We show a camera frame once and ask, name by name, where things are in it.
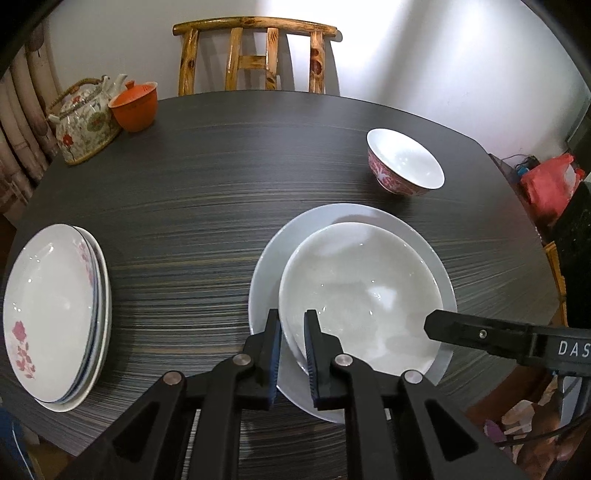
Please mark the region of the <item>white plate with pink flowers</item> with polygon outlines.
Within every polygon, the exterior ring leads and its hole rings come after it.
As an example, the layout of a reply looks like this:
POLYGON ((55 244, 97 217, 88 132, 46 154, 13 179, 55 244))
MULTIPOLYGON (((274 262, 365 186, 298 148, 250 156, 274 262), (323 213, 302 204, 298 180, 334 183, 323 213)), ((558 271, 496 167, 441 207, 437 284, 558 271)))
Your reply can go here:
POLYGON ((24 389, 45 403, 80 381, 97 326, 93 254, 80 231, 53 224, 22 248, 3 303, 6 351, 24 389))

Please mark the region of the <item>red plastic bag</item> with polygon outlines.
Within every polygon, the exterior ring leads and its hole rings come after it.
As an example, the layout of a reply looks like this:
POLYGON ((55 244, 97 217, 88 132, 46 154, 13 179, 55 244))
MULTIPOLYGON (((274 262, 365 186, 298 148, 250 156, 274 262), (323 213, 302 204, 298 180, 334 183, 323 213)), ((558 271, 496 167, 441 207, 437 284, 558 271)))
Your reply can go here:
POLYGON ((579 183, 585 178, 582 169, 573 166, 574 156, 565 153, 551 158, 521 177, 536 221, 552 225, 563 214, 579 183))

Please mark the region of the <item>wooden chair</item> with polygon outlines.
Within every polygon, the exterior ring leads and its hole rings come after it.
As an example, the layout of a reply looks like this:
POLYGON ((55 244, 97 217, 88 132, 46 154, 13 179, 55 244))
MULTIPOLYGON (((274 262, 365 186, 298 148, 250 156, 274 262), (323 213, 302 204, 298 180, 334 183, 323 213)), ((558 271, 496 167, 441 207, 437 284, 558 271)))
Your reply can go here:
POLYGON ((339 29, 332 25, 279 17, 238 16, 193 20, 172 26, 172 35, 182 39, 177 82, 177 94, 194 93, 197 72, 198 40, 201 33, 228 30, 229 45, 226 60, 224 89, 238 89, 238 72, 260 70, 264 73, 267 90, 277 88, 280 33, 310 38, 310 68, 308 68, 308 92, 325 92, 325 40, 339 37, 339 29), (266 53, 245 55, 242 53, 242 36, 246 30, 266 34, 266 53))

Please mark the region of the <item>bottom white plate of stack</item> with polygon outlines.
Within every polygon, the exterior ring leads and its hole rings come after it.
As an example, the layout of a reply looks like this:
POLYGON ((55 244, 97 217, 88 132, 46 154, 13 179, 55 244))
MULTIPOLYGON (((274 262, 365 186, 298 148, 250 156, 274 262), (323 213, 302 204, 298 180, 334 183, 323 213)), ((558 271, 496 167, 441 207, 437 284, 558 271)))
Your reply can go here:
POLYGON ((75 226, 75 229, 81 233, 91 246, 100 270, 101 287, 99 290, 102 294, 102 302, 99 307, 100 339, 95 341, 94 346, 98 350, 90 361, 90 366, 85 370, 81 383, 76 387, 72 395, 69 395, 64 401, 55 403, 37 401, 38 404, 55 413, 66 413, 80 406, 97 383, 107 358, 112 326, 112 295, 106 259, 100 245, 90 232, 79 226, 75 226))

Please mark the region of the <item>small red patterned bowl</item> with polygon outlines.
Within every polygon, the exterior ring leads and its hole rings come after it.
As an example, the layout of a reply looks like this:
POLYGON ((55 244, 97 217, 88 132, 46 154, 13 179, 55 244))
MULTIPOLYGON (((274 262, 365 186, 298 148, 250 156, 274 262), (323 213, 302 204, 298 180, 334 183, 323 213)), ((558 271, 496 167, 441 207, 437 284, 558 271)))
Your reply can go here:
POLYGON ((366 140, 370 170, 384 190, 411 197, 444 186, 442 166, 417 140, 386 128, 370 130, 366 140))

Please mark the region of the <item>beige patterned curtain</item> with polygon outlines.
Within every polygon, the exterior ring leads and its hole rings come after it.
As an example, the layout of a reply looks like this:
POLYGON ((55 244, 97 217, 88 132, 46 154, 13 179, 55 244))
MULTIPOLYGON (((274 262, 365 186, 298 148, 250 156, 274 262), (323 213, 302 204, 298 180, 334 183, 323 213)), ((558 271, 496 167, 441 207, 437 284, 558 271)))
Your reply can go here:
POLYGON ((1 215, 16 224, 59 148, 47 116, 57 99, 45 29, 38 25, 1 75, 1 215))

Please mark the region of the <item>orange lidded tea cup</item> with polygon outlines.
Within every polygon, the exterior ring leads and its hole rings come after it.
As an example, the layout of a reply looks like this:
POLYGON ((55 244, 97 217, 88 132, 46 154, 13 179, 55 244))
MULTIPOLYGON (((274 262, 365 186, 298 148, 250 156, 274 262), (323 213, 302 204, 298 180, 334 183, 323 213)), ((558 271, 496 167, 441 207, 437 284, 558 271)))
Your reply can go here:
POLYGON ((128 133, 137 133, 155 120, 158 108, 157 83, 129 80, 125 89, 109 101, 116 122, 128 133))

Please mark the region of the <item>yellow wooden crate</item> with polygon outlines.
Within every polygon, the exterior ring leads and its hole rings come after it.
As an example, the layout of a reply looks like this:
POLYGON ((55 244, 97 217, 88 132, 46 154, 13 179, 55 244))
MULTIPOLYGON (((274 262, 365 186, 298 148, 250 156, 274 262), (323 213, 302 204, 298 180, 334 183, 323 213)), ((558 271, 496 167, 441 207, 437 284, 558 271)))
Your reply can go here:
POLYGON ((557 320, 553 320, 552 323, 567 327, 566 281, 560 269, 558 249, 554 242, 550 242, 544 246, 544 251, 552 271, 559 302, 557 320))

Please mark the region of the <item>white plate with blue rim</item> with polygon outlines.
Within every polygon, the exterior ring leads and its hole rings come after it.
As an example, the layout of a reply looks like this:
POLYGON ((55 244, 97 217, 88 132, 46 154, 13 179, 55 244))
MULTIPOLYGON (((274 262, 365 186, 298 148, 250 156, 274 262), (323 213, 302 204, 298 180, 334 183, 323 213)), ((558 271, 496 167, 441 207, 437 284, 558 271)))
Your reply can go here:
POLYGON ((79 400, 75 405, 75 407, 77 407, 92 389, 100 375, 100 371, 106 359, 111 328, 111 290, 104 255, 102 254, 96 239, 82 227, 75 226, 75 229, 83 236, 92 253, 97 278, 98 298, 95 312, 96 329, 93 336, 90 356, 84 366, 81 377, 77 380, 77 383, 68 394, 58 402, 58 405, 69 406, 79 400))

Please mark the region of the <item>large grey-white plate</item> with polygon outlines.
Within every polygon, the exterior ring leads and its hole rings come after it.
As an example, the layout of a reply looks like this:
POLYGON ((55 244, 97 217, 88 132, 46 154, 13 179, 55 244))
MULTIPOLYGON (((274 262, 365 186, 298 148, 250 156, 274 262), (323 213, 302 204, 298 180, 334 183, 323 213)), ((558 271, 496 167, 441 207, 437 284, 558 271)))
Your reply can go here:
MULTIPOLYGON (((267 243, 257 261, 249 288, 249 328, 252 333, 263 331, 270 309, 279 310, 279 289, 283 269, 297 246, 312 233, 329 225, 359 222, 383 228, 406 241, 425 261, 433 273, 442 294, 443 306, 439 310, 456 311, 457 303, 449 275, 430 244, 403 220, 382 210, 358 204, 336 203, 320 206, 290 220, 267 243)), ((287 345, 286 332, 281 325, 280 367, 277 388, 291 403, 308 414, 328 422, 342 424, 345 414, 341 410, 320 411, 311 399, 308 363, 297 362, 287 345)), ((427 372, 421 372, 433 384, 443 378, 453 356, 453 349, 440 344, 438 355, 427 372)))

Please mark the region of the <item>floral ceramic teapot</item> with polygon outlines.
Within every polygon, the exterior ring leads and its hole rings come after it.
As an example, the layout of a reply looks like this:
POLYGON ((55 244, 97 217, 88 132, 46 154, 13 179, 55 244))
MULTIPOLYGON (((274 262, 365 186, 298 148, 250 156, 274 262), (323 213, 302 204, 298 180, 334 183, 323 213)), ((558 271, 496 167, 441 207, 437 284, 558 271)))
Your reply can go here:
POLYGON ((55 127, 55 135, 63 160, 73 166, 89 160, 119 134, 121 127, 114 119, 109 102, 124 87, 126 74, 114 80, 104 75, 84 78, 66 89, 50 106, 62 106, 58 114, 47 120, 55 127))

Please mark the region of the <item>large white bowl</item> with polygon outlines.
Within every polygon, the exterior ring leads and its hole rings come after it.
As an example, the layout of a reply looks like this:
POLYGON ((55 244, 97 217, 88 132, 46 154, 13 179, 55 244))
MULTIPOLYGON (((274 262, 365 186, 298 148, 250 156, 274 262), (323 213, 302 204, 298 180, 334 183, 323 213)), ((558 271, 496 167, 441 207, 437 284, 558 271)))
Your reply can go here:
POLYGON ((440 344, 424 331, 443 306, 436 279, 399 236, 374 225, 342 222, 308 236, 287 260, 279 311, 287 345, 305 362, 304 314, 314 310, 322 332, 375 370, 427 372, 440 344))

